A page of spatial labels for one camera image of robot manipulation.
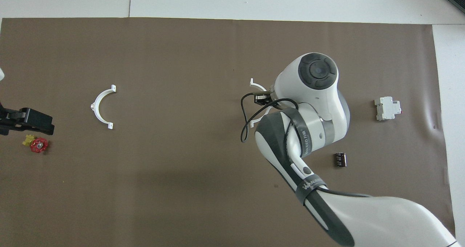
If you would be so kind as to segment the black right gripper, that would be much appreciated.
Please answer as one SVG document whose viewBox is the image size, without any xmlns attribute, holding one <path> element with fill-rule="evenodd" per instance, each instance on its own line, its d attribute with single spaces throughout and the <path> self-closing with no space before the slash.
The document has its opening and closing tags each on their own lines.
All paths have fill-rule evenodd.
<svg viewBox="0 0 465 247">
<path fill-rule="evenodd" d="M 254 93 L 254 103 L 265 106 L 273 101 L 271 93 Z"/>
</svg>

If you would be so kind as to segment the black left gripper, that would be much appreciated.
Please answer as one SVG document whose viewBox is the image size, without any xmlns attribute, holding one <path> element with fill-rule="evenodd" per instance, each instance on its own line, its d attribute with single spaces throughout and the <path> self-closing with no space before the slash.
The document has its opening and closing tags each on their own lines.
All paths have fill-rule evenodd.
<svg viewBox="0 0 465 247">
<path fill-rule="evenodd" d="M 20 111 L 7 109 L 0 102 L 0 135 L 8 135 L 10 130 L 31 130 L 53 135 L 53 118 L 31 108 L 22 108 Z"/>
</svg>

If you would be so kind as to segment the white half-ring pipe clamp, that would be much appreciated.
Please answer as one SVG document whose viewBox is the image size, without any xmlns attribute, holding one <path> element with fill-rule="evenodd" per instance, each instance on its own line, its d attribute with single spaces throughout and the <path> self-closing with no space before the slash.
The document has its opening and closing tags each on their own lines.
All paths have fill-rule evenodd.
<svg viewBox="0 0 465 247">
<path fill-rule="evenodd" d="M 107 125 L 107 128 L 110 129 L 110 130 L 113 130 L 113 122 L 109 122 L 109 121 L 106 121 L 101 113 L 100 113 L 100 103 L 103 101 L 103 99 L 112 94 L 112 93 L 116 93 L 117 92 L 117 87 L 116 85 L 111 85 L 109 89 L 106 89 L 102 92 L 100 92 L 95 100 L 93 101 L 93 103 L 91 103 L 91 110 L 93 111 L 96 119 L 98 119 L 98 121 L 100 121 L 101 123 Z"/>
<path fill-rule="evenodd" d="M 254 87 L 254 88 L 257 88 L 257 89 L 258 89 L 259 91 L 261 91 L 261 92 L 267 91 L 266 88 L 264 88 L 262 85 L 255 83 L 255 82 L 254 82 L 254 78 L 251 78 L 251 79 L 250 79 L 250 86 L 251 86 L 251 87 Z M 267 114 L 269 113 L 270 110 L 271 110 L 271 108 L 270 108 L 270 107 L 267 107 L 267 108 L 266 108 L 266 111 L 264 112 L 264 114 L 263 114 L 260 118 L 252 119 L 251 122 L 250 122 L 250 127 L 251 127 L 251 128 L 254 128 L 254 125 L 257 124 L 257 123 L 259 123 L 259 121 L 262 120 L 262 118 L 264 117 L 264 115 L 267 115 Z"/>
</svg>

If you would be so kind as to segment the red and yellow valve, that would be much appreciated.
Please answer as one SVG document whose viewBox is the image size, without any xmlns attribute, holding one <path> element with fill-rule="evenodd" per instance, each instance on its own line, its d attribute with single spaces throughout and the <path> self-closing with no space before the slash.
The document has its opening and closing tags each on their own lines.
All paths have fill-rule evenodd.
<svg viewBox="0 0 465 247">
<path fill-rule="evenodd" d="M 22 145 L 29 147 L 30 151 L 34 153 L 41 153 L 46 151 L 49 146 L 49 141 L 42 137 L 27 134 L 22 141 Z"/>
</svg>

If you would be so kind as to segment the brown paper mat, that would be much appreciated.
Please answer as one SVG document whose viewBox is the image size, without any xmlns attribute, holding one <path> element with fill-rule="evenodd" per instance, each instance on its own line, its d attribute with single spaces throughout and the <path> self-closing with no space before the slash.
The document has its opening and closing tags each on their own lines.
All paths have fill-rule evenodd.
<svg viewBox="0 0 465 247">
<path fill-rule="evenodd" d="M 337 191 L 415 201 L 455 233 L 432 26 L 4 19 L 0 102 L 53 118 L 43 153 L 0 135 L 0 247 L 338 247 L 240 142 L 250 78 L 333 58 L 347 136 L 305 161 Z M 96 119 L 100 103 L 113 130 Z M 377 121 L 374 100 L 402 114 Z M 347 154 L 335 167 L 334 153 Z"/>
</svg>

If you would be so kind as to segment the white circuit breaker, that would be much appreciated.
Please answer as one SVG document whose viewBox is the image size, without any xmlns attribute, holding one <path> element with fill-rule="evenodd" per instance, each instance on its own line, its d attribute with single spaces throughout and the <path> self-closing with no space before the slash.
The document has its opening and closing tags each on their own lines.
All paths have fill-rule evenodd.
<svg viewBox="0 0 465 247">
<path fill-rule="evenodd" d="M 385 121 L 395 119 L 395 115 L 402 114 L 400 101 L 393 100 L 391 96 L 380 97 L 374 100 L 376 106 L 376 120 Z"/>
</svg>

